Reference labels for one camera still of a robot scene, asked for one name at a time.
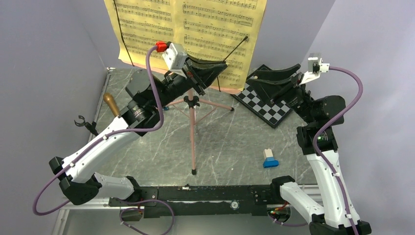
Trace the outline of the pink music stand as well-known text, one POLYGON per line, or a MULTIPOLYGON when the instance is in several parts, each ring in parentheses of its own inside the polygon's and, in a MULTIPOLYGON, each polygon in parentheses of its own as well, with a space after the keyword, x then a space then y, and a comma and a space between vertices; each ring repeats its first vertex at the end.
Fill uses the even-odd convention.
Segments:
MULTIPOLYGON (((163 80, 157 79, 151 72, 146 69, 136 71, 132 74, 129 83, 125 90, 131 97, 131 101, 127 107, 121 110, 121 116, 129 123, 130 128, 152 128, 159 121, 159 111, 157 109, 156 99, 153 92, 157 92, 160 99, 160 90, 162 88, 163 80)), ((195 106, 199 106, 200 103, 212 105, 215 109, 218 107, 234 111, 231 106, 214 103, 207 100, 200 99, 199 95, 194 89, 191 89, 178 97, 173 101, 161 101, 161 106, 175 106, 179 103, 186 103, 189 108, 190 119, 190 143, 191 143, 191 160, 192 170, 191 173, 195 175, 195 125, 198 122, 196 120, 195 106)))

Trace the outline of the black microphone stand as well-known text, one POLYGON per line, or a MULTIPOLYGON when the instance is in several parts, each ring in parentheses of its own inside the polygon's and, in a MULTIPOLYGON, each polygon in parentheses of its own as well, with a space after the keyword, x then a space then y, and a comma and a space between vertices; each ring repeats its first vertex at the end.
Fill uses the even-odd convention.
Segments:
POLYGON ((91 123, 87 122, 85 118, 82 115, 79 115, 78 118, 81 120, 81 122, 77 122, 74 120, 74 124, 78 127, 85 127, 91 134, 98 136, 99 133, 96 129, 96 122, 92 121, 91 123))

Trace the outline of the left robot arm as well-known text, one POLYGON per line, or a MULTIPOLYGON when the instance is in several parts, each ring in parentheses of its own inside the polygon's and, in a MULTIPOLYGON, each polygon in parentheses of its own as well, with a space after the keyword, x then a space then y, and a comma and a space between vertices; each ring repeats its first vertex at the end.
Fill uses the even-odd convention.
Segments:
POLYGON ((131 100, 110 125, 76 153, 49 161, 63 194, 74 205, 97 197, 118 198, 129 206, 137 204, 142 189, 133 177, 105 176, 97 169, 114 153, 153 130, 160 122, 162 107, 191 89, 203 93, 226 68, 222 60, 189 57, 182 74, 167 72, 163 80, 146 69, 134 72, 125 88, 131 100))

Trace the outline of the yellow sheet music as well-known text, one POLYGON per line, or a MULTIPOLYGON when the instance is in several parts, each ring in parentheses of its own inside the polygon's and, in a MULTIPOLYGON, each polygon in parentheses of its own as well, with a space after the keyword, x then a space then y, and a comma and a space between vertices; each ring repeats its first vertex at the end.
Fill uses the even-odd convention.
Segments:
POLYGON ((266 9, 265 0, 176 0, 177 33, 189 55, 225 60, 228 67, 211 88, 243 90, 266 9))
POLYGON ((145 65, 148 49, 156 42, 180 41, 177 0, 106 0, 118 39, 118 59, 145 65))

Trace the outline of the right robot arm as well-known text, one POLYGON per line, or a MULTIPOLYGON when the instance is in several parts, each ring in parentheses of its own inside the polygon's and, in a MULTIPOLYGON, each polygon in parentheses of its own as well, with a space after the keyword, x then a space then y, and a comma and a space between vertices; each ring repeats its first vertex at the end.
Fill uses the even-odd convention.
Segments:
POLYGON ((304 218, 313 235, 371 234, 370 224, 360 218, 346 189, 332 129, 344 122, 345 113, 361 98, 360 78, 346 69, 318 62, 306 73, 300 72, 299 65, 283 70, 256 70, 246 82, 260 100, 284 101, 305 121, 305 126, 297 128, 297 141, 312 167, 323 202, 319 204, 303 192, 290 176, 272 180, 271 199, 275 203, 289 203, 304 218), (343 72, 357 82, 358 93, 350 104, 339 95, 314 99, 306 90, 306 83, 328 71, 343 72))

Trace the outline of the gold microphone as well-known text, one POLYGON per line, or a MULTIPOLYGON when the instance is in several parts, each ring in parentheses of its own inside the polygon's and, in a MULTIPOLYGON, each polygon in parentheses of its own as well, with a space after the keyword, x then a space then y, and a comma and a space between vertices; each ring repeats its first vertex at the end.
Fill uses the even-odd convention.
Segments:
POLYGON ((120 116, 119 107, 118 107, 114 97, 110 93, 104 93, 103 94, 103 101, 107 104, 107 106, 111 110, 114 117, 120 116))

